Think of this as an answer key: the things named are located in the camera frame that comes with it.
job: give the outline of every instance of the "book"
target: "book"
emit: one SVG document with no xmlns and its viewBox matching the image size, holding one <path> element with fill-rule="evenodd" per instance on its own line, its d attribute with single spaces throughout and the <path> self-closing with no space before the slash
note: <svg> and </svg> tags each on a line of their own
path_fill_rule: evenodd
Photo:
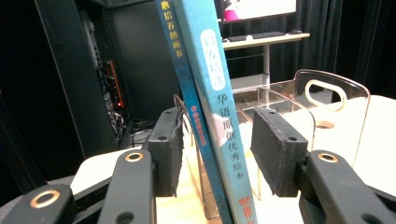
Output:
<svg viewBox="0 0 396 224">
<path fill-rule="evenodd" d="M 173 0 L 235 223 L 257 223 L 213 0 Z"/>
<path fill-rule="evenodd" d="M 195 88 L 190 62 L 181 38 L 171 0 L 155 0 L 159 11 L 165 39 L 177 74 L 180 90 L 191 121 L 192 131 L 196 139 L 206 173 L 211 185 L 222 223 L 233 223 L 228 199 L 223 187 L 218 162 L 208 135 L 204 113 Z"/>
</svg>

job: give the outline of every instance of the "monitor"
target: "monitor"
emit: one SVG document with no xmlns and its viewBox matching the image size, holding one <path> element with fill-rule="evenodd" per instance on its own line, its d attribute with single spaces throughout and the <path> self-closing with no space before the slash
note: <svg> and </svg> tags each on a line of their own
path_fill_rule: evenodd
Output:
<svg viewBox="0 0 396 224">
<path fill-rule="evenodd" d="M 296 0 L 216 0 L 222 22 L 259 19 L 296 11 Z"/>
</svg>

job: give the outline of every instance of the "pink object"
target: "pink object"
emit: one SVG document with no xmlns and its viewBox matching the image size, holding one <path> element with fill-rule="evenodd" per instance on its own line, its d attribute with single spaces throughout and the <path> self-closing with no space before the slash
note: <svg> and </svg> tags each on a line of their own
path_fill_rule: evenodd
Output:
<svg viewBox="0 0 396 224">
<path fill-rule="evenodd" d="M 224 11 L 224 19 L 226 21 L 236 21 L 239 20 L 237 10 L 227 9 Z"/>
</svg>

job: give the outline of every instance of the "clear acrylic holder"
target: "clear acrylic holder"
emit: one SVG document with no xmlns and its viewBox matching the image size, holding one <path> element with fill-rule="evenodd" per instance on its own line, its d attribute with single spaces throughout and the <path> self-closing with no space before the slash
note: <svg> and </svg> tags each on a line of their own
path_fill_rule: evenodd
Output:
<svg viewBox="0 0 396 224">
<path fill-rule="evenodd" d="M 299 218 L 300 213 L 296 199 L 272 195 L 250 151 L 255 107 L 274 109 L 308 140 L 307 150 L 332 151 L 353 167 L 370 101 L 370 92 L 361 84 L 331 73 L 300 70 L 293 80 L 238 90 L 233 98 L 260 223 L 272 220 L 276 209 L 287 204 L 296 209 L 289 215 L 291 221 Z M 199 173 L 195 179 L 200 182 L 198 190 L 206 218 L 208 223 L 221 223 L 199 148 L 196 155 Z"/>
<path fill-rule="evenodd" d="M 174 95 L 175 106 L 180 106 L 183 110 L 184 116 L 184 148 L 193 150 L 184 150 L 184 155 L 187 158 L 187 165 L 191 171 L 191 177 L 195 188 L 197 189 L 199 196 L 201 198 L 205 217 L 208 223 L 218 224 L 221 223 L 219 218 L 219 210 L 216 205 L 216 200 L 213 195 L 213 190 L 210 187 L 210 182 L 207 177 L 207 172 L 205 169 L 204 161 L 202 160 L 201 153 L 198 145 L 195 141 L 195 136 L 192 133 L 191 120 L 187 113 L 187 108 L 179 98 L 179 96 Z"/>
<path fill-rule="evenodd" d="M 339 154 L 353 167 L 358 154 L 370 92 L 335 74 L 300 70 L 293 80 L 270 85 L 306 107 L 315 120 L 312 148 Z"/>
</svg>

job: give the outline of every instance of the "keyboard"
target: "keyboard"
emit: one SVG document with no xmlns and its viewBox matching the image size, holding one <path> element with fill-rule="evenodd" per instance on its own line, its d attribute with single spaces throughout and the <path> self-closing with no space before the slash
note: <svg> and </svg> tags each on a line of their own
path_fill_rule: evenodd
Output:
<svg viewBox="0 0 396 224">
<path fill-rule="evenodd" d="M 254 34 L 254 35 L 251 35 L 251 37 L 253 39 L 263 39 L 263 38 L 274 37 L 274 36 L 282 36 L 282 35 L 285 35 L 285 33 L 274 31 L 274 32 Z M 230 42 L 246 41 L 248 36 L 249 35 L 236 35 L 236 36 L 227 37 L 227 39 Z"/>
</svg>

